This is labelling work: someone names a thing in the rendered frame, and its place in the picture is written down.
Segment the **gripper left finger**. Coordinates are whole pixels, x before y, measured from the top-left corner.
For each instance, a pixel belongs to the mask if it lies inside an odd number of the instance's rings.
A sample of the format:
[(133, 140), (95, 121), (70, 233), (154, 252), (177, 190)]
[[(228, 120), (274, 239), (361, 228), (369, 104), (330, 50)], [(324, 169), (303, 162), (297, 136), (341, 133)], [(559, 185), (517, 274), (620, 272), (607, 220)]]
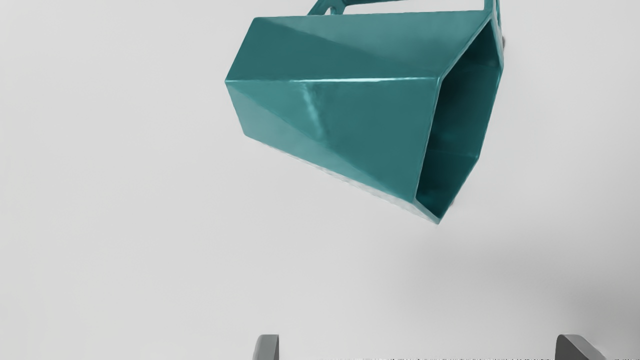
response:
[(253, 360), (280, 360), (279, 335), (259, 335), (254, 347)]

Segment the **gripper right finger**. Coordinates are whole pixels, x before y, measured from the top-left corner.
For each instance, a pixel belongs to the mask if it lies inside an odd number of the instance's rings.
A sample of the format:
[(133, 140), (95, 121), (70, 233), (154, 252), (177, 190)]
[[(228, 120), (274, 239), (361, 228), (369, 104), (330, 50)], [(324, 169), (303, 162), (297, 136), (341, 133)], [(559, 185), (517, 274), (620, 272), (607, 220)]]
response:
[(555, 344), (555, 360), (607, 360), (585, 337), (560, 334)]

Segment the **teal faceted mug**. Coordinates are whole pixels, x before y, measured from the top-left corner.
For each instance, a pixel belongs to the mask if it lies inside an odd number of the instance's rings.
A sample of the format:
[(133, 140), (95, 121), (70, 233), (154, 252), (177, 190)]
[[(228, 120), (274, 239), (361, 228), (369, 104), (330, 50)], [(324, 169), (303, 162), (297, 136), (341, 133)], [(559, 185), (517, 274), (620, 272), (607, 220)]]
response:
[(225, 78), (243, 133), (439, 224), (482, 152), (505, 66), (500, 0), (256, 17)]

